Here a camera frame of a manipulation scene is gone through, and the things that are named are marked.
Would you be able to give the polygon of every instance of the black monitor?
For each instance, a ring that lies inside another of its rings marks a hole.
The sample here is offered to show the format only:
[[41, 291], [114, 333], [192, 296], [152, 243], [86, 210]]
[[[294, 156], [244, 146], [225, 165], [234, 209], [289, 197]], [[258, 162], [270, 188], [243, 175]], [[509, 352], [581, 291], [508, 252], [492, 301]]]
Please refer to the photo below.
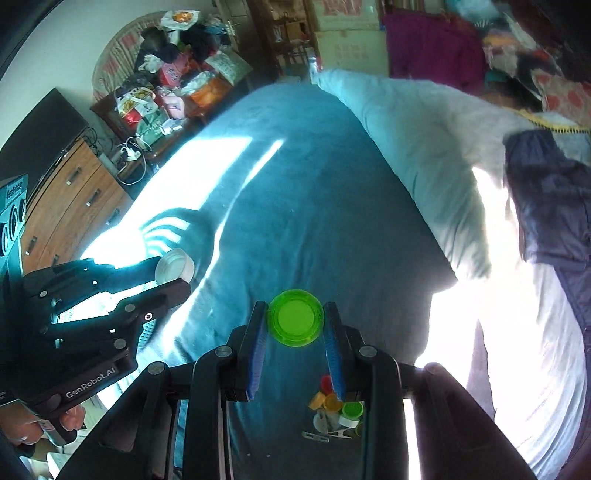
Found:
[[28, 174], [30, 199], [87, 127], [78, 111], [53, 89], [0, 150], [0, 178]]

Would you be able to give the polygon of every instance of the dresser drawer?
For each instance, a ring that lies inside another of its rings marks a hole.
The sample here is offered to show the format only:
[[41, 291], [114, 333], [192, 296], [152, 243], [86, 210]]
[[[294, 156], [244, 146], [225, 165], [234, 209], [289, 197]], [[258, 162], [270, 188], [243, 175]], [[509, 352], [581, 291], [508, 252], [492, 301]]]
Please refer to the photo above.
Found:
[[27, 224], [21, 238], [25, 273], [37, 269], [56, 225], [101, 167], [100, 160], [88, 145], [79, 141], [30, 201]]
[[117, 225], [123, 218], [123, 215], [131, 208], [133, 202], [130, 196], [123, 190], [118, 196], [113, 195], [101, 211], [96, 214], [94, 223], [86, 231], [86, 235], [82, 238], [80, 244], [78, 244], [72, 260], [78, 260], [100, 234]]
[[120, 204], [120, 211], [125, 209], [126, 212], [131, 205], [129, 196], [107, 169], [100, 168], [80, 190], [54, 228], [35, 269], [76, 260], [74, 255], [90, 245], [108, 216]]

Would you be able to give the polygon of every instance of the wall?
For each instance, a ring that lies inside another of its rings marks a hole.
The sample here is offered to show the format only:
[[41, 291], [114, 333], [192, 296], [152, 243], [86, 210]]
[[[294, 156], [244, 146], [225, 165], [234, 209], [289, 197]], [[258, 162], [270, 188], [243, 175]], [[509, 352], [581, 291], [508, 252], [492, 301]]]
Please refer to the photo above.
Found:
[[33, 31], [0, 80], [0, 148], [53, 87], [105, 136], [102, 122], [89, 110], [101, 52], [134, 19], [181, 8], [216, 11], [211, 0], [64, 0]]

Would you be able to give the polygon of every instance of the drawer handle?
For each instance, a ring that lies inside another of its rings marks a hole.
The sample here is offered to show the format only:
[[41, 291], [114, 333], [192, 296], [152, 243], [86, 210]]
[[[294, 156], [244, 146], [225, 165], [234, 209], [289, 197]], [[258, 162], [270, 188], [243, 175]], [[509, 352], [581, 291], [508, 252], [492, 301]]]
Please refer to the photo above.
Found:
[[75, 169], [74, 173], [72, 175], [70, 175], [70, 178], [66, 180], [66, 185], [72, 185], [72, 183], [74, 183], [74, 180], [80, 174], [81, 171], [82, 171], [82, 169], [80, 167]]
[[113, 215], [111, 215], [109, 217], [109, 219], [107, 220], [107, 226], [111, 226], [111, 224], [113, 224], [117, 220], [117, 218], [119, 217], [120, 214], [121, 214], [121, 211], [118, 208], [116, 208], [113, 211]]
[[86, 206], [92, 207], [92, 204], [96, 201], [96, 199], [99, 197], [99, 195], [100, 195], [100, 189], [96, 189], [95, 192], [92, 194], [92, 197], [90, 197], [88, 202], [86, 202]]
[[33, 238], [31, 238], [31, 242], [29, 243], [29, 248], [27, 248], [25, 255], [31, 255], [31, 253], [33, 252], [33, 248], [35, 248], [36, 243], [37, 243], [37, 237], [34, 236]]

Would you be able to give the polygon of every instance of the finger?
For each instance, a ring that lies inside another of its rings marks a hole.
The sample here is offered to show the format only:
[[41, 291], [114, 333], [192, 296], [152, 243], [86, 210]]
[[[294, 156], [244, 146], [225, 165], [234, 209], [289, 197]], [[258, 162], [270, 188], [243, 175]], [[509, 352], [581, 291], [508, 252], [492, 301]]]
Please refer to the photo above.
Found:
[[5, 432], [5, 435], [15, 445], [20, 443], [34, 445], [41, 439], [43, 430], [37, 423], [23, 423]]
[[82, 405], [75, 406], [60, 417], [63, 427], [68, 430], [80, 430], [84, 423], [86, 409]]

